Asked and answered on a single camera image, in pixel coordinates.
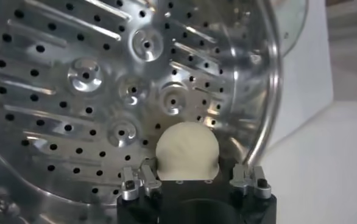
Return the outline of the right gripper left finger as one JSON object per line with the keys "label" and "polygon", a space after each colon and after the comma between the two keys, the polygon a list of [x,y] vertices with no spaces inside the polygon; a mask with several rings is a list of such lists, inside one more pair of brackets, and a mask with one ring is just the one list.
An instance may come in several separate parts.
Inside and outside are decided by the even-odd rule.
{"label": "right gripper left finger", "polygon": [[121,170],[121,196],[125,201],[146,197],[158,197],[162,193],[162,182],[157,175],[157,160],[146,158],[139,168],[125,166]]}

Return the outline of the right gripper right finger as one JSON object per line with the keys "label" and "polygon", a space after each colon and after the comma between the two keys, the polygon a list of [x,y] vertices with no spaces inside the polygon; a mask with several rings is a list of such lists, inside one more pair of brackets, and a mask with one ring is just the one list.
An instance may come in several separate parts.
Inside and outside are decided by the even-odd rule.
{"label": "right gripper right finger", "polygon": [[261,166],[248,168],[243,164],[235,164],[229,183],[243,196],[248,195],[249,191],[252,191],[254,196],[260,199],[269,199],[272,196],[272,188],[266,180]]}

